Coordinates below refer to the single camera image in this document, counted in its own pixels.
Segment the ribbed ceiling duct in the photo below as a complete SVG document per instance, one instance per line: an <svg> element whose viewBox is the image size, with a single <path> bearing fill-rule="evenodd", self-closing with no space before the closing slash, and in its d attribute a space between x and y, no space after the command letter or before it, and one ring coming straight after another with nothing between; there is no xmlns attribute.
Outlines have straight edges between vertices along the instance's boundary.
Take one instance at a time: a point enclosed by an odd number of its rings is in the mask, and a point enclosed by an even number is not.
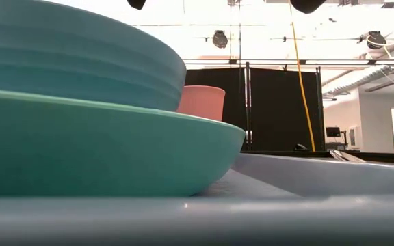
<svg viewBox="0 0 394 246"><path fill-rule="evenodd" d="M349 72L322 86L322 95L337 95L348 92L366 83L381 79L390 73L391 67L387 65L371 66L364 70Z"/></svg>

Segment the blue plastic tray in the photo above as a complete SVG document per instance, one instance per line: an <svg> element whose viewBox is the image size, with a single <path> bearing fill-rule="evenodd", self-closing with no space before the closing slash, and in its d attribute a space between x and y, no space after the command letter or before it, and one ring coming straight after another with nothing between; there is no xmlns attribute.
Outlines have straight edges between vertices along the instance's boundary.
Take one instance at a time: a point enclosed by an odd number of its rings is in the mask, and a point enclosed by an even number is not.
<svg viewBox="0 0 394 246"><path fill-rule="evenodd" d="M0 246L394 246L394 163L242 154L192 197L0 198Z"/></svg>

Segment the pink cup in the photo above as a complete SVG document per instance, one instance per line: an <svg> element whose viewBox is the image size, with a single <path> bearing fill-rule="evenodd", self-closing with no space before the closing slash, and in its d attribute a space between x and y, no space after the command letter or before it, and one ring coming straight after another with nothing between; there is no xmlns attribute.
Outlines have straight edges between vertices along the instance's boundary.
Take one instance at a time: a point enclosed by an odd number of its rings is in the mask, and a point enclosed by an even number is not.
<svg viewBox="0 0 394 246"><path fill-rule="evenodd" d="M222 120L226 92L207 85L187 85L183 88L178 113L211 120Z"/></svg>

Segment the long ceiling light strip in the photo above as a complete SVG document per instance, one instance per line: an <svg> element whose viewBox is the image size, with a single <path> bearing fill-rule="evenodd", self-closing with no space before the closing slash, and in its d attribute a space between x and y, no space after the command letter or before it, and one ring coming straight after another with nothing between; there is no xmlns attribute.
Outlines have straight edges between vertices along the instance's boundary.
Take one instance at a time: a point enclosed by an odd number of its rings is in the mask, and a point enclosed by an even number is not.
<svg viewBox="0 0 394 246"><path fill-rule="evenodd" d="M320 66L394 66L394 59L185 59L186 64L217 65L320 65Z"/></svg>

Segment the small black monitor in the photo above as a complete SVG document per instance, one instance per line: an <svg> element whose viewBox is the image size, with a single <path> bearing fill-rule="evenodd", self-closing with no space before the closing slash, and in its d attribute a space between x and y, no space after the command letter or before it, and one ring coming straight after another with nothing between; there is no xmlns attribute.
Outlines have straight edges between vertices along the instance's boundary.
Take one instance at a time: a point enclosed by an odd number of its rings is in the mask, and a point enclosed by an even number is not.
<svg viewBox="0 0 394 246"><path fill-rule="evenodd" d="M326 127L326 149L327 150L346 150L348 147L347 132L339 127Z"/></svg>

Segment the green plate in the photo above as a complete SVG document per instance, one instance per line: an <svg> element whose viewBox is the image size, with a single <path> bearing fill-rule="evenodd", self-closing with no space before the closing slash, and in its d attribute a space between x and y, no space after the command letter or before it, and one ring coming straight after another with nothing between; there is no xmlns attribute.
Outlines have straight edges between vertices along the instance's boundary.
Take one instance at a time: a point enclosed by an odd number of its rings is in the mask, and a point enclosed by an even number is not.
<svg viewBox="0 0 394 246"><path fill-rule="evenodd" d="M172 197L229 170L245 133L182 113L0 90L0 197Z"/></svg>

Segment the blue bowl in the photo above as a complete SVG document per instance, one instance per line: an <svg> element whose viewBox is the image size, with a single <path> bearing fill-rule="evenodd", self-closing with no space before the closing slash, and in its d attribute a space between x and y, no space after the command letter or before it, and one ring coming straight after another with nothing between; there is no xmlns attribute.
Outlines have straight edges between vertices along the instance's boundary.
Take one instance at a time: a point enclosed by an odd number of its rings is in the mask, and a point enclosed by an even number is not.
<svg viewBox="0 0 394 246"><path fill-rule="evenodd" d="M175 111L186 67L161 40L44 0L0 0L0 90Z"/></svg>

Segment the black folding partition screen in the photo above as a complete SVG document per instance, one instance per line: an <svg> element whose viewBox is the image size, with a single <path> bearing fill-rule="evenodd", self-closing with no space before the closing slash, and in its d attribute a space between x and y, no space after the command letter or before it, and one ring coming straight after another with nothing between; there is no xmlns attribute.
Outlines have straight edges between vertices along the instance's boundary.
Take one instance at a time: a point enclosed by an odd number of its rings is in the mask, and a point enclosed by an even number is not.
<svg viewBox="0 0 394 246"><path fill-rule="evenodd" d="M251 68L246 102L246 71L241 68L188 70L186 85L207 85L226 92L222 119L251 132L254 151L325 148L324 119L317 75Z"/></svg>

